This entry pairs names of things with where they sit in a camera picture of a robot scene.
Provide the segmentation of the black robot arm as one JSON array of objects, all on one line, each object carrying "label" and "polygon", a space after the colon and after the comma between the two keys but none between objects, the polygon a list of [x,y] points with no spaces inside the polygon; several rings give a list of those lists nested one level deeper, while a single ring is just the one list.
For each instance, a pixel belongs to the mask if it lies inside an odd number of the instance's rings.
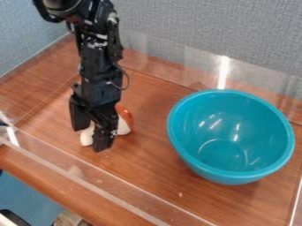
[{"label": "black robot arm", "polygon": [[118,132],[116,104],[123,87],[123,58],[119,39],[119,17],[110,0],[32,0],[42,18],[51,23],[66,22],[75,35],[80,56],[82,82],[72,85],[68,108],[75,131],[94,129],[96,152],[112,145]]}]

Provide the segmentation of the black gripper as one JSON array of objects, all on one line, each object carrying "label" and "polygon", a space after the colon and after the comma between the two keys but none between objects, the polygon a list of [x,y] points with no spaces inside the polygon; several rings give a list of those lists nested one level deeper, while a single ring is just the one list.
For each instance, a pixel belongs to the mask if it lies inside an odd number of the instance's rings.
[{"label": "black gripper", "polygon": [[74,130],[82,131],[95,122],[92,148],[96,152],[107,150],[116,138],[118,114],[116,103],[122,96],[123,78],[100,79],[90,83],[72,85],[68,108]]}]

